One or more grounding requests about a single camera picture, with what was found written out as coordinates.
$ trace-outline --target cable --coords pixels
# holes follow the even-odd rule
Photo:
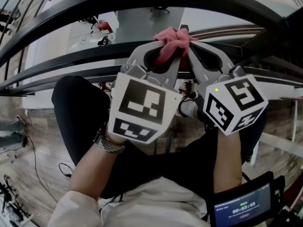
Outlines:
[[[43,185],[42,181],[40,180],[40,177],[37,172],[37,159],[36,159],[36,151],[35,151],[34,143],[33,143],[31,137],[29,137],[29,136],[27,136],[27,137],[30,139],[30,141],[32,142],[32,145],[33,145],[33,151],[34,151],[34,156],[35,156],[35,171],[36,171],[37,178],[38,178],[39,182],[41,183],[41,185],[44,187],[44,189],[49,193],[49,195],[51,195],[51,197],[55,200],[55,202],[58,203],[58,201],[53,197],[53,195],[48,191],[48,189]]]
[[[62,173],[64,176],[71,178],[71,174],[66,174],[66,173],[64,173],[64,172],[62,171],[60,165],[67,166],[67,167],[71,170],[72,173],[74,172],[74,170],[73,170],[69,165],[67,165],[67,164],[65,164],[65,163],[59,163],[59,169],[60,169],[61,173]]]
[[[17,149],[8,149],[8,150],[6,150],[6,151],[3,151],[3,152],[1,152],[0,154],[3,154],[3,153],[5,153],[5,152],[8,152],[8,151],[17,151],[17,150],[19,150],[19,149],[21,149],[23,146],[21,146],[21,147],[19,147],[19,148],[17,148]]]

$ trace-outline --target knee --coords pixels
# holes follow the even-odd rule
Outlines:
[[[52,102],[55,104],[58,98],[65,98],[68,95],[72,95],[77,90],[77,85],[84,80],[81,77],[65,76],[57,81],[52,95]]]

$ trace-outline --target handheld device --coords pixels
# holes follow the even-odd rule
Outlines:
[[[274,216],[281,206],[285,182],[272,172],[206,201],[212,227],[252,227]]]

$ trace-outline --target red object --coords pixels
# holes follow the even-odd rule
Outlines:
[[[110,33],[113,32],[112,28],[109,26],[108,22],[98,23],[98,29],[100,31],[102,30],[108,30]]]
[[[186,28],[177,30],[173,27],[169,27],[163,30],[154,36],[154,39],[163,40],[166,42],[166,45],[162,48],[158,58],[155,60],[155,65],[158,66],[163,65],[165,62],[167,62],[177,48],[182,49],[182,56],[184,57],[188,53],[189,42],[198,40],[196,38],[190,37]]]

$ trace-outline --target digital timer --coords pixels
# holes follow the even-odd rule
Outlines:
[[[251,204],[249,204],[249,205],[244,205],[244,206],[243,206],[243,203],[241,203],[240,206],[242,206],[242,207],[239,208],[239,209],[233,210],[232,213],[233,213],[233,214],[236,214],[236,213],[238,213],[238,212],[241,212],[241,211],[247,210],[247,209],[249,209],[249,208],[252,208],[252,207],[254,207],[255,205],[256,205],[256,202],[252,202]]]

